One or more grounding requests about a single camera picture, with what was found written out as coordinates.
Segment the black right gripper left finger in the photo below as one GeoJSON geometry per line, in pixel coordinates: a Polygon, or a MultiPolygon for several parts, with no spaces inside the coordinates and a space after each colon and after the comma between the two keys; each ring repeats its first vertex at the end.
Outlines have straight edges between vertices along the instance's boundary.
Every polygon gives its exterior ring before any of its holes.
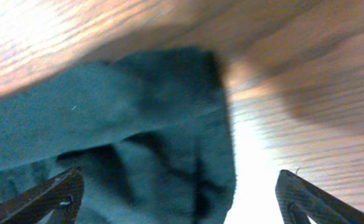
{"type": "Polygon", "coordinates": [[[0,204],[0,224],[38,223],[51,214],[48,223],[74,224],[82,204],[82,169],[72,168],[0,204]]]}

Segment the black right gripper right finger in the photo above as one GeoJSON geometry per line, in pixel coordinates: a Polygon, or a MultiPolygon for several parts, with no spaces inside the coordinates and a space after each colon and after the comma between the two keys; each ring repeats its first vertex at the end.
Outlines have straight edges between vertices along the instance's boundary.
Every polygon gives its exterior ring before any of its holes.
{"type": "Polygon", "coordinates": [[[285,224],[364,224],[364,213],[289,170],[281,170],[276,198],[285,224]]]}

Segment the black t-shirt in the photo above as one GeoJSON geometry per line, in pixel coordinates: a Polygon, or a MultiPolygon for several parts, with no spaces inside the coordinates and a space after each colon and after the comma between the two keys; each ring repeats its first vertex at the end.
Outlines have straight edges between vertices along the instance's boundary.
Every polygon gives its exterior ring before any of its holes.
{"type": "Polygon", "coordinates": [[[223,223],[236,180],[214,54],[83,63],[0,101],[0,203],[72,167],[78,223],[223,223]]]}

